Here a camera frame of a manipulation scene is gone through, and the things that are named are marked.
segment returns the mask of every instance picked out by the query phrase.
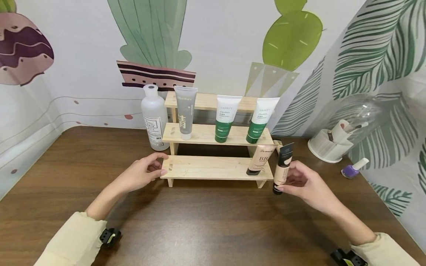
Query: woman's left hand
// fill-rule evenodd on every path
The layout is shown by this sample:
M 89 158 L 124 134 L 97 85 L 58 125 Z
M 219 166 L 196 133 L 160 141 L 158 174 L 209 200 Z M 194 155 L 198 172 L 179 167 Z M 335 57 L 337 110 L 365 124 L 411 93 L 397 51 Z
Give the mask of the woman's left hand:
M 136 160 L 111 185 L 117 187 L 123 193 L 141 189 L 151 181 L 167 173 L 167 170 L 161 169 L 161 163 L 157 159 L 167 159 L 168 157 L 165 153 L 155 152 L 145 158 Z

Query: wooden table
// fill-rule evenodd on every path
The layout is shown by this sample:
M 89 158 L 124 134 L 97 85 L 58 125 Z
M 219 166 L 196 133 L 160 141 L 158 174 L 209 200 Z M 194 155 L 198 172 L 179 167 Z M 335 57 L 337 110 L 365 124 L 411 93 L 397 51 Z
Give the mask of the wooden table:
M 389 233 L 421 265 L 426 258 L 358 176 L 347 180 L 337 164 L 315 158 L 307 139 L 295 142 L 294 159 L 318 171 L 337 197 L 374 231 Z M 55 232 L 130 163 L 150 154 L 144 130 L 76 127 L 66 131 L 0 202 L 0 265 L 32 265 Z M 246 147 L 179 147 L 182 155 L 247 157 Z M 271 158 L 272 170 L 276 155 Z M 254 181 L 163 180 L 129 194 L 109 226 L 123 233 L 94 265 L 335 265 L 329 254 L 348 240 L 326 216 L 272 184 Z

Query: white nail polish cap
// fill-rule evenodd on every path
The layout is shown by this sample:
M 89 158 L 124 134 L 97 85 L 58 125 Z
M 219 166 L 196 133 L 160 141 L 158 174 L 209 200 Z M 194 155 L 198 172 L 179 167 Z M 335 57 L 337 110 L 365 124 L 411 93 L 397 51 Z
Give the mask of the white nail polish cap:
M 361 169 L 361 168 L 363 168 L 364 167 L 364 165 L 366 165 L 366 164 L 368 164 L 370 161 L 367 159 L 367 158 L 362 158 L 359 162 L 357 162 L 356 164 L 354 164 L 353 166 L 352 166 L 352 168 L 354 169 L 354 170 L 359 170 L 359 169 Z

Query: green cactus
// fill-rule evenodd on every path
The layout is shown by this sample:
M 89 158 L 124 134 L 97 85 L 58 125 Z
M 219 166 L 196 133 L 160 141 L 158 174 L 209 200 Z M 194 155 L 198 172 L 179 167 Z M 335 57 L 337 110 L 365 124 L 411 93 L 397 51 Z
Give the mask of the green cactus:
M 16 13 L 15 0 L 0 0 L 0 13 Z
M 263 42 L 263 62 L 288 71 L 297 69 L 315 50 L 322 22 L 302 11 L 307 0 L 275 0 L 281 17 L 275 21 Z
M 108 0 L 127 45 L 124 58 L 143 65 L 185 69 L 192 56 L 178 51 L 186 0 Z

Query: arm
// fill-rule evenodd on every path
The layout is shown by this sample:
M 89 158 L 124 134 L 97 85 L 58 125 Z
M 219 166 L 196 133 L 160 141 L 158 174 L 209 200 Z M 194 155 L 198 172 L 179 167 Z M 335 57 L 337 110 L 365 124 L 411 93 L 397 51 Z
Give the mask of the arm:
M 154 179 L 166 174 L 154 153 L 135 161 L 110 183 L 85 212 L 73 214 L 47 244 L 35 266 L 89 266 L 101 248 L 99 237 L 105 229 L 105 219 L 117 201 L 130 191 L 141 189 Z
M 390 236 L 375 234 L 346 208 L 320 175 L 299 161 L 291 162 L 282 192 L 303 199 L 312 208 L 333 219 L 352 243 L 352 250 L 371 266 L 419 266 Z

